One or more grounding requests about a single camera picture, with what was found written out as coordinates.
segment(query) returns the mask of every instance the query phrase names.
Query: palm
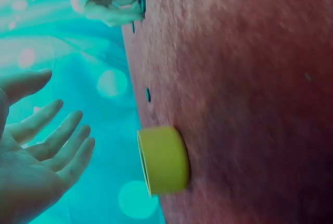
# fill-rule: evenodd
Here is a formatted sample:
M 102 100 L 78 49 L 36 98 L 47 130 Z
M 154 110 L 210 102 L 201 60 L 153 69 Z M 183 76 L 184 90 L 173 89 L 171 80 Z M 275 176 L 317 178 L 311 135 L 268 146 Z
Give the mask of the palm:
M 38 78 L 44 78 L 45 83 L 49 80 L 41 75 Z M 35 84 L 43 87 L 43 82 Z M 0 79 L 0 88 L 11 104 L 11 91 L 4 87 Z M 62 101 L 56 100 L 25 121 L 4 128 L 0 140 L 0 219 L 7 220 L 5 223 L 26 223 L 57 202 L 76 183 L 90 161 L 94 140 L 88 138 L 89 126 L 75 131 L 82 118 L 79 111 L 72 112 L 43 143 L 26 149 L 21 147 L 61 107 Z

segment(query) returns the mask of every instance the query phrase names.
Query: fingertip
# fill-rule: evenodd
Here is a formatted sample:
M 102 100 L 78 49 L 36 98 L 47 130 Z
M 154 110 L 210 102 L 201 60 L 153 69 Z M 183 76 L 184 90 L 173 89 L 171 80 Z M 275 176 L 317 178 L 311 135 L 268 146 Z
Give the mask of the fingertip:
M 41 74 L 47 74 L 47 75 L 52 75 L 52 70 L 51 69 L 41 69 L 39 71 Z

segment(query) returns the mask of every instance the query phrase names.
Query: fingernail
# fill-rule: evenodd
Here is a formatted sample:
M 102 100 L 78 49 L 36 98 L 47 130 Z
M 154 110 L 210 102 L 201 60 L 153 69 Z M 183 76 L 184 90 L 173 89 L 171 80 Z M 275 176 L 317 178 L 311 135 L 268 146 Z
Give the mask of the fingernail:
M 47 74 L 47 73 L 52 73 L 52 70 L 50 69 L 41 69 L 39 70 L 40 73 Z

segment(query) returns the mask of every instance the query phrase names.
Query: turquoise blurred background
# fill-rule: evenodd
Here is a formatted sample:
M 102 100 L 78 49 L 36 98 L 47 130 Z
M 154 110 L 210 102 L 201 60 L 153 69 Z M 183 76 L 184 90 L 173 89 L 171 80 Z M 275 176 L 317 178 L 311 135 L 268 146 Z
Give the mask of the turquoise blurred background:
M 51 68 L 40 92 L 10 109 L 21 121 L 51 100 L 58 116 L 28 145 L 43 142 L 73 110 L 84 114 L 96 139 L 79 182 L 31 224 L 165 223 L 157 197 L 144 183 L 137 150 L 140 128 L 120 28 L 88 21 L 70 0 L 0 0 L 0 74 Z

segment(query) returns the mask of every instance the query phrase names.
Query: finger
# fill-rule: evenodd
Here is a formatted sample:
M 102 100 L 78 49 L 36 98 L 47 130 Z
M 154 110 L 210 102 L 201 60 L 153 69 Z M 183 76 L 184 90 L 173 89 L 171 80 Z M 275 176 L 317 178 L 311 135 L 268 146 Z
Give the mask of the finger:
M 0 138 L 4 131 L 9 107 L 22 98 L 41 90 L 50 80 L 52 71 L 26 71 L 0 78 Z
M 139 5 L 132 6 L 131 8 L 122 9 L 109 9 L 102 5 L 95 4 L 87 8 L 86 16 L 88 19 L 102 20 L 102 21 L 135 21 L 142 19 L 142 13 Z
M 22 98 L 41 90 L 48 83 L 51 76 L 52 71 L 50 69 L 13 74 L 1 77 L 0 88 L 6 93 L 11 106 Z
M 137 0 L 112 0 L 112 4 L 116 6 L 126 6 L 126 5 L 131 5 Z
M 70 189 L 79 180 L 91 160 L 94 147 L 95 140 L 87 138 L 73 160 L 64 169 L 57 172 L 57 175 L 63 180 L 66 190 Z
M 49 124 L 60 111 L 62 106 L 62 100 L 55 100 L 22 122 L 7 125 L 6 130 L 11 133 L 20 145 L 23 145 L 32 140 L 47 124 Z
M 83 141 L 88 138 L 90 131 L 88 125 L 82 126 L 53 158 L 42 163 L 54 172 L 63 169 L 73 159 Z
M 71 112 L 44 143 L 27 147 L 25 150 L 39 161 L 54 157 L 72 136 L 82 116 L 81 111 Z

